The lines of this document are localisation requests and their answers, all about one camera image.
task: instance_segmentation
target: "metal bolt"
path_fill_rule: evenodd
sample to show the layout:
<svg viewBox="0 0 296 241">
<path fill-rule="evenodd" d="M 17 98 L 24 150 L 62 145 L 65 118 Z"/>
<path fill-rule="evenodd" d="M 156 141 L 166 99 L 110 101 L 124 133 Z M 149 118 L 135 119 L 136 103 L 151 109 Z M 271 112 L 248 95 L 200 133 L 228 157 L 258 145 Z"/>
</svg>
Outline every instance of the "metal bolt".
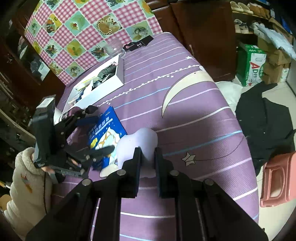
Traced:
<svg viewBox="0 0 296 241">
<path fill-rule="evenodd" d="M 84 179 L 83 181 L 82 181 L 82 185 L 83 186 L 88 186 L 89 184 L 91 184 L 91 180 L 90 179 Z"/>
<path fill-rule="evenodd" d="M 212 179 L 208 178 L 208 179 L 205 180 L 205 184 L 211 186 L 211 185 L 214 184 L 214 181 Z"/>
<path fill-rule="evenodd" d="M 170 171 L 170 174 L 174 177 L 178 176 L 179 175 L 179 172 L 177 170 L 171 170 Z"/>
<path fill-rule="evenodd" d="M 120 169 L 116 173 L 117 173 L 118 176 L 124 176 L 126 174 L 126 171 L 123 170 L 123 169 Z"/>
</svg>

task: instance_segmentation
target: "pink plastic stool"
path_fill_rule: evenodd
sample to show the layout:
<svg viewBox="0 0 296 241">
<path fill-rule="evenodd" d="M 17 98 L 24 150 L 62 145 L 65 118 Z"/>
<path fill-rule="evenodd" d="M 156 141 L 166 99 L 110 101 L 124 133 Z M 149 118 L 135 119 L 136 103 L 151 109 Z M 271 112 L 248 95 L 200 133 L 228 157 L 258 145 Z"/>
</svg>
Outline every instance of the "pink plastic stool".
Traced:
<svg viewBox="0 0 296 241">
<path fill-rule="evenodd" d="M 260 207 L 274 207 L 294 198 L 296 198 L 296 152 L 277 155 L 269 160 L 263 169 Z"/>
</svg>

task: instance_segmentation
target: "black cloth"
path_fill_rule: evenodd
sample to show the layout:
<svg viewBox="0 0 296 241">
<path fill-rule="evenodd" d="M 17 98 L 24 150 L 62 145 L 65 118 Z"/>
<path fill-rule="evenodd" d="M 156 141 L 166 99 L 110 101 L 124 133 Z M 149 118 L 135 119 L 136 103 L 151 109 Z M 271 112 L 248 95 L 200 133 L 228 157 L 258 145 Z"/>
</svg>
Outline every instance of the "black cloth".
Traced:
<svg viewBox="0 0 296 241">
<path fill-rule="evenodd" d="M 272 157 L 295 151 L 288 107 L 262 98 L 262 92 L 277 84 L 261 82 L 241 95 L 236 116 L 247 139 L 256 175 Z"/>
</svg>

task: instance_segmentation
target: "green and white carton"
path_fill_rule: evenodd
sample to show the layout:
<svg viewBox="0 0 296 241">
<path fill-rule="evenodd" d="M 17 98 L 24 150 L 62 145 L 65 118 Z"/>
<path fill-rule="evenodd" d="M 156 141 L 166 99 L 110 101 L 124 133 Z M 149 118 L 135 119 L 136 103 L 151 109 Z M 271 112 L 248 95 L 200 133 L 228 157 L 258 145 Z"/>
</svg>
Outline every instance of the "green and white carton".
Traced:
<svg viewBox="0 0 296 241">
<path fill-rule="evenodd" d="M 266 53 L 256 45 L 239 43 L 237 52 L 237 77 L 242 86 L 260 83 Z"/>
</svg>

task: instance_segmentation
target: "yellow label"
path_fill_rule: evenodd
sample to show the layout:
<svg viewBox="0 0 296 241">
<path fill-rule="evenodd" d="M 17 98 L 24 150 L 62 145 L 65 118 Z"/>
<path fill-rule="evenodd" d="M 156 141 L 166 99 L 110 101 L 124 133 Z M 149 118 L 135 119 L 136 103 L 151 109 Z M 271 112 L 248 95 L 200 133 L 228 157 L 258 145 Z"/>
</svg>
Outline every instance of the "yellow label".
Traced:
<svg viewBox="0 0 296 241">
<path fill-rule="evenodd" d="M 93 139 L 93 141 L 91 142 L 91 149 L 96 146 L 97 142 L 98 142 L 98 138 Z"/>
</svg>

